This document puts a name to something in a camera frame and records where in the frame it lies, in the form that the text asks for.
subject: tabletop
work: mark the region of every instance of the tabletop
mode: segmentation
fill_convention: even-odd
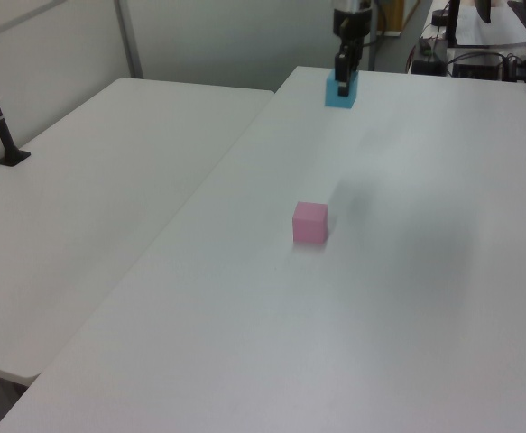
[[[0,377],[42,372],[271,95],[120,79],[0,166]]]
[[[292,73],[0,433],[526,432],[524,90],[360,72],[345,110],[327,76]]]

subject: pink cube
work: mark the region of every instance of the pink cube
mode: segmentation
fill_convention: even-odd
[[[292,216],[292,240],[324,244],[327,240],[327,205],[300,201]]]

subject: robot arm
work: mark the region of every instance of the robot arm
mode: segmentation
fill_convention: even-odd
[[[363,57],[364,39],[371,30],[373,9],[370,0],[333,0],[333,33],[341,38],[335,56],[338,95],[348,97],[353,72]]]

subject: floor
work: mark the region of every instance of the floor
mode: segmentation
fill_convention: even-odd
[[[419,39],[427,13],[431,6],[431,0],[420,0],[405,29],[399,37],[388,36],[383,38],[375,58],[375,70],[381,72],[404,73],[405,63],[411,52],[414,42]],[[360,69],[367,69],[369,49],[365,49]],[[0,381],[0,419],[14,405],[23,390],[13,387],[5,381]]]

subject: desk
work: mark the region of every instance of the desk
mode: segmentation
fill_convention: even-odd
[[[121,79],[0,167],[0,377],[42,372],[271,95]]]
[[[497,0],[498,1],[498,6],[497,7],[509,7],[507,5],[507,1],[506,0]],[[422,30],[422,35],[421,37],[423,38],[435,38],[437,36],[437,27],[435,26],[432,26],[432,25],[429,25],[431,24],[431,18],[432,18],[432,15],[433,15],[433,11],[437,11],[437,10],[442,10],[443,8],[445,8],[445,5],[448,3],[448,0],[433,0],[433,3],[431,4],[431,8],[429,9],[429,13],[427,15],[427,20],[425,20],[425,25],[423,27],[424,30]],[[473,0],[463,0],[461,2],[461,5],[465,5],[465,6],[473,6],[475,4],[475,2]],[[441,27],[441,29],[439,30],[439,38],[440,39],[445,39],[444,36],[445,36],[445,27]],[[507,45],[507,46],[504,46],[502,48],[492,48],[490,49],[490,51],[502,51],[502,52],[505,52],[505,53],[512,53],[512,54],[515,54],[516,56],[522,56],[525,54],[525,43],[522,44],[522,45]],[[452,55],[453,53],[453,50],[448,50],[448,54],[451,54],[451,56],[449,56],[450,59],[452,59],[454,56]]]
[[[361,72],[342,110],[327,75],[293,72],[0,433],[526,432],[526,94]]]

